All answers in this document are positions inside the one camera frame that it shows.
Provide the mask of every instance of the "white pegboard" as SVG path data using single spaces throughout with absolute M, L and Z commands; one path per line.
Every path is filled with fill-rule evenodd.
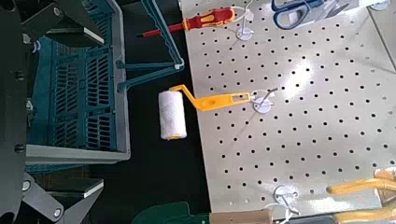
M 181 4 L 189 18 L 246 2 Z M 297 188 L 303 216 L 380 206 L 372 190 L 326 193 L 396 161 L 396 76 L 367 10 L 281 31 L 268 2 L 250 9 L 247 42 L 235 37 L 242 22 L 187 33 L 196 97 L 279 87 L 266 115 L 252 104 L 198 112 L 212 211 L 263 208 L 279 185 Z

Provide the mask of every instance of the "wooden handle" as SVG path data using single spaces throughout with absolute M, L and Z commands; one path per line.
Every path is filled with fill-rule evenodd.
M 272 224 L 272 222 L 271 209 L 209 214 L 210 224 Z

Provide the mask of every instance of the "blue metal frame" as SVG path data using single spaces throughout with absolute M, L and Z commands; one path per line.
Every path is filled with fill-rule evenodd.
M 173 62 L 125 64 L 122 61 L 117 61 L 117 67 L 119 69 L 126 69 L 127 71 L 145 71 L 145 70 L 161 69 L 159 71 L 155 71 L 143 75 L 142 77 L 136 77 L 120 83 L 118 87 L 118 92 L 124 91 L 125 89 L 128 90 L 133 86 L 140 85 L 142 83 L 160 77 L 165 77 L 180 72 L 184 69 L 184 61 L 177 50 L 175 41 L 168 30 L 168 26 L 166 25 L 166 22 L 163 19 L 163 14 L 161 13 L 160 9 L 157 6 L 156 0 L 142 0 L 142 3 L 147 13 L 154 20 L 155 26 L 161 30 L 161 36 L 165 40 L 165 45 L 169 49 L 169 54 L 171 55 Z

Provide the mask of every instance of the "gray metal bracket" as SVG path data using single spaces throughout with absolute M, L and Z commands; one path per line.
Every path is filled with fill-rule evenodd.
M 80 223 L 102 193 L 103 180 L 74 179 L 51 193 L 44 191 L 35 180 L 25 173 L 22 186 L 22 201 L 52 222 L 62 224 Z M 81 198 L 64 210 L 57 199 Z

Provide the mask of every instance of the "yellow handle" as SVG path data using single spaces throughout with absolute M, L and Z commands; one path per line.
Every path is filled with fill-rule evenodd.
M 345 212 L 334 216 L 335 223 L 368 222 L 389 220 L 396 215 L 395 205 L 377 210 L 362 210 L 357 212 Z
M 396 182 L 387 179 L 363 179 L 333 185 L 327 188 L 330 194 L 345 194 L 364 189 L 390 189 L 396 190 Z
M 230 105 L 239 105 L 242 103 L 250 102 L 250 94 L 248 92 L 215 95 L 215 96 L 204 97 L 201 99 L 195 99 L 185 85 L 178 85 L 172 87 L 170 91 L 183 91 L 184 94 L 186 94 L 187 98 L 189 98 L 191 103 L 195 106 L 195 108 L 201 111 L 209 111 Z M 238 101 L 233 100 L 234 97 L 240 97 L 240 96 L 242 96 L 242 99 Z
M 327 191 L 330 194 L 345 194 L 364 189 L 390 189 L 396 190 L 396 182 L 387 179 L 365 179 L 330 186 Z M 378 210 L 363 210 L 345 212 L 334 216 L 337 223 L 362 222 L 388 220 L 396 216 L 396 201 Z

